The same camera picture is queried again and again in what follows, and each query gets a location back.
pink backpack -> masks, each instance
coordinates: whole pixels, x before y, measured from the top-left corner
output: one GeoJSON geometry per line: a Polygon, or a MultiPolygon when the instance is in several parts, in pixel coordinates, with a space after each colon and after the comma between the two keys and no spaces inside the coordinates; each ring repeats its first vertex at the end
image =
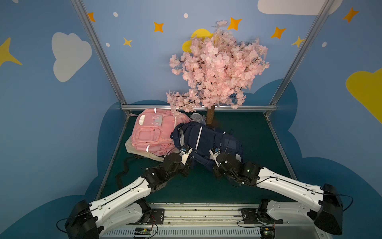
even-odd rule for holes
{"type": "Polygon", "coordinates": [[[164,109],[146,109],[134,125],[131,142],[135,149],[146,151],[157,156],[166,155],[175,148],[174,141],[170,138],[174,128],[180,123],[191,122],[185,115],[174,117],[171,111],[164,109]]]}

black motor housing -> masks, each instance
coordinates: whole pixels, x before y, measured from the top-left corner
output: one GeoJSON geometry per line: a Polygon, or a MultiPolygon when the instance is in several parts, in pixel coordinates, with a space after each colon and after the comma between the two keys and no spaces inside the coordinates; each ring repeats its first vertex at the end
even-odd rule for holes
{"type": "Polygon", "coordinates": [[[65,223],[65,228],[69,239],[99,239],[96,221],[86,200],[82,200],[74,206],[65,223]]]}
{"type": "Polygon", "coordinates": [[[321,230],[333,235],[342,235],[343,204],[339,196],[334,196],[338,195],[337,189],[330,184],[325,184],[322,190],[324,196],[322,202],[319,202],[322,205],[321,209],[318,212],[311,210],[308,212],[308,216],[314,220],[314,225],[321,230]]]}

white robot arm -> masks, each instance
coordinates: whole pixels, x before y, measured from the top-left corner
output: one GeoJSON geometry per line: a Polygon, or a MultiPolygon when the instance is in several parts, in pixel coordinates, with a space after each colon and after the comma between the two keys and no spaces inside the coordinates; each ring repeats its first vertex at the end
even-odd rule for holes
{"type": "MultiPolygon", "coordinates": [[[[143,176],[123,189],[87,204],[79,202],[65,223],[69,239],[98,239],[108,231],[129,223],[146,223],[151,208],[144,197],[163,188],[177,174],[186,176],[191,148],[182,148],[180,154],[171,153],[163,163],[148,169],[143,176]]],[[[279,175],[253,163],[242,164],[230,154],[216,154],[214,172],[238,183],[257,186],[280,193],[302,203],[306,208],[290,211],[278,210],[280,203],[262,200],[256,210],[242,209],[244,219],[255,216],[256,221],[274,223],[285,216],[309,218],[314,224],[334,235],[342,234],[342,202],[336,189],[328,184],[323,187],[305,184],[279,175]]]]}

pink blossom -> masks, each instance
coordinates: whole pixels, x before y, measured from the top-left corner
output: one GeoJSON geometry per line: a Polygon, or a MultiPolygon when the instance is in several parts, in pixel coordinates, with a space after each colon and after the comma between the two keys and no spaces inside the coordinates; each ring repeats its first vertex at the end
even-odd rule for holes
{"type": "Polygon", "coordinates": [[[217,22],[217,27],[224,27],[227,25],[227,21],[226,20],[222,20],[222,21],[218,21],[217,22]]]}
{"type": "Polygon", "coordinates": [[[179,75],[183,70],[182,69],[179,69],[179,70],[172,69],[171,71],[172,71],[172,73],[179,75]]]}
{"type": "Polygon", "coordinates": [[[167,93],[167,102],[173,112],[179,109],[192,112],[201,105],[211,108],[228,104],[237,108],[246,98],[242,90],[250,89],[255,76],[269,68],[269,63],[264,61],[267,47],[260,45],[258,39],[238,45],[232,32],[219,28],[224,24],[227,21],[218,22],[212,38],[194,37],[191,54],[184,52],[180,60],[172,55],[172,72],[183,73],[183,79],[190,86],[184,94],[167,93]]]}

green floor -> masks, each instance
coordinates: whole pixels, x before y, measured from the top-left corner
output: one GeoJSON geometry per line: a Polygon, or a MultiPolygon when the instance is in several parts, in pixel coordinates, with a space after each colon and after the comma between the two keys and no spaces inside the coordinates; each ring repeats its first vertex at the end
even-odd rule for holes
{"type": "MultiPolygon", "coordinates": [[[[101,197],[118,191],[115,176],[123,171],[124,160],[132,156],[126,151],[125,142],[133,131],[135,119],[136,117],[129,119],[101,197]]],[[[220,129],[226,132],[233,130],[232,135],[243,145],[245,161],[257,163],[290,177],[263,113],[216,112],[215,121],[220,129]]],[[[147,158],[130,159],[129,172],[122,177],[123,185],[126,186],[137,179],[143,173],[143,169],[155,162],[147,158]]],[[[166,187],[149,195],[146,200],[176,203],[259,203],[262,198],[293,201],[266,189],[244,185],[236,188],[225,178],[217,180],[204,166],[197,164],[187,178],[181,175],[176,176],[167,183],[166,187]]]]}

